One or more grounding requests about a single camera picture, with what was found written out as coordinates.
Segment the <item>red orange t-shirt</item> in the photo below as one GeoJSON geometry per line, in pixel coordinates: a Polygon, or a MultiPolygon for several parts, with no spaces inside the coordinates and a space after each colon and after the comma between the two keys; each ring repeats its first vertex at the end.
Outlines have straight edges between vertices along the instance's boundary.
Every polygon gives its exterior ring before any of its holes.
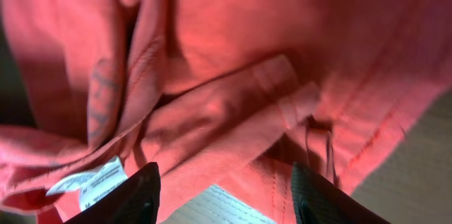
{"type": "Polygon", "coordinates": [[[217,184],[293,223],[293,162],[345,193],[451,88],[451,0],[1,0],[37,126],[1,127],[1,209],[60,223],[61,179],[156,162],[157,219],[217,184]]]}

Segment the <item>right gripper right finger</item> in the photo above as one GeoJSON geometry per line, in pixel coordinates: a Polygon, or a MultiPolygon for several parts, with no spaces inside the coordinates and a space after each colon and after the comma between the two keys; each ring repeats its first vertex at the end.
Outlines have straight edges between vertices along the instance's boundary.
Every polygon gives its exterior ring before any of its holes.
{"type": "Polygon", "coordinates": [[[299,163],[292,167],[291,192],[297,224],[388,224],[299,163]]]}

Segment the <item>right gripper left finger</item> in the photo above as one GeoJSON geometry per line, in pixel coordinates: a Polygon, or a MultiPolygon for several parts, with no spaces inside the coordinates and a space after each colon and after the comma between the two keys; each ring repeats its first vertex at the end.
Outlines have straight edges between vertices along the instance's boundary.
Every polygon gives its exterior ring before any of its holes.
{"type": "Polygon", "coordinates": [[[66,224],[156,224],[160,190],[157,163],[128,177],[115,162],[81,187],[81,212],[66,224]]]}

